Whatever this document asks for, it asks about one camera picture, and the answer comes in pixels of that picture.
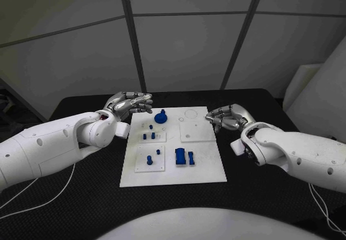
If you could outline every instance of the black tablecloth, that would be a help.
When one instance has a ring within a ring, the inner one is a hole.
[[[65,98],[51,120],[103,109],[110,96]],[[238,103],[258,122],[284,131],[297,131],[276,99],[263,89],[156,92],[153,101],[154,108],[206,106],[209,111]],[[216,135],[226,182],[127,188],[120,188],[127,140],[115,137],[108,147],[77,163],[71,183],[58,199],[39,209],[0,220],[0,238],[95,239],[131,219],[185,207],[241,210],[287,223],[322,216],[307,183],[290,177],[277,166],[258,167],[245,156],[235,156],[229,143],[239,136],[241,132],[225,129]],[[62,190],[71,171],[72,167],[39,179],[0,210],[0,216],[49,201]],[[29,183],[3,191],[0,205]],[[346,204],[345,194],[317,189],[330,210]]]

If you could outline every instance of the blue object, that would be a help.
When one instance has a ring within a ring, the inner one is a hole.
[[[183,148],[177,148],[175,150],[175,164],[176,165],[186,164],[186,150]]]
[[[163,124],[163,123],[166,123],[166,121],[167,121],[167,115],[166,115],[166,112],[165,112],[165,110],[162,110],[160,111],[160,113],[157,113],[156,115],[154,115],[154,121],[159,123],[159,124]]]
[[[152,165],[152,164],[153,164],[152,156],[149,155],[149,156],[146,157],[146,159],[147,159],[146,164],[147,164],[147,165]]]
[[[190,164],[190,165],[195,165],[195,161],[193,161],[193,151],[189,151],[188,154],[189,154],[189,164]]]

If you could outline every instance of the wire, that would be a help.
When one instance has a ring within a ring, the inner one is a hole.
[[[33,209],[38,209],[38,208],[43,207],[45,205],[48,205],[48,204],[59,197],[59,195],[62,194],[65,188],[68,187],[68,185],[69,185],[69,183],[71,183],[71,178],[72,178],[72,175],[74,175],[75,166],[77,166],[77,164],[74,164],[74,168],[72,168],[72,172],[71,172],[69,179],[68,179],[68,181],[66,181],[66,185],[65,185],[64,189],[61,190],[61,192],[58,193],[58,195],[53,197],[53,199],[52,199],[51,201],[48,201],[46,203],[43,203],[42,205],[39,205],[39,206],[35,206],[35,207],[32,207],[32,208],[29,208],[29,209],[26,209],[26,210],[17,211],[17,212],[15,212],[15,213],[10,213],[10,214],[2,216],[2,217],[0,217],[0,220],[4,219],[4,218],[7,218],[7,217],[12,216],[12,215],[20,214],[20,213],[23,213],[23,212],[28,212],[28,211],[30,211],[30,210],[33,210]]]
[[[343,236],[346,237],[346,234],[345,234],[346,231],[342,230],[342,229],[338,227],[338,225],[335,224],[335,222],[333,222],[332,219],[330,219],[330,216],[329,216],[329,208],[327,208],[326,202],[325,202],[325,200],[323,200],[323,197],[322,197],[320,194],[317,193],[316,188],[314,188],[314,185],[313,185],[312,183],[309,183],[309,189],[310,189],[312,197],[313,197],[313,199],[314,199],[314,201],[316,201],[316,203],[317,203],[319,209],[320,209],[320,211],[322,211],[322,213],[323,213],[323,215],[325,215],[325,217],[326,217],[326,223],[327,223],[329,228],[330,228],[333,231],[342,233]],[[320,203],[319,203],[319,201],[317,201],[317,199],[316,199],[316,196],[314,196],[314,193],[313,193],[313,192],[317,194],[319,199],[320,199],[320,201],[323,202],[325,210],[323,210],[323,207],[322,207],[322,205],[320,205]]]
[[[38,181],[38,179],[39,179],[39,178],[36,178],[36,179],[30,182],[30,184],[29,184],[28,187],[19,192],[19,194],[7,201],[7,203],[6,203],[3,206],[0,206],[0,209],[13,201],[13,199],[22,194],[22,192],[33,185],[33,183]]]

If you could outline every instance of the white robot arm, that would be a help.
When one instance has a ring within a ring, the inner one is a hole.
[[[147,93],[118,92],[103,110],[33,126],[2,142],[0,192],[65,169],[107,147],[114,135],[126,139],[130,125],[121,120],[131,113],[153,113],[150,98]]]
[[[258,166],[277,165],[293,177],[346,193],[346,144],[255,122],[238,104],[215,109],[205,118],[216,124],[215,132],[221,127],[241,130],[231,143],[235,155],[247,154]]]

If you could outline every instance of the wall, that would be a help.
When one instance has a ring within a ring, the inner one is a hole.
[[[281,98],[346,35],[346,1],[13,0],[0,29],[0,79],[48,119],[65,97],[118,91]]]

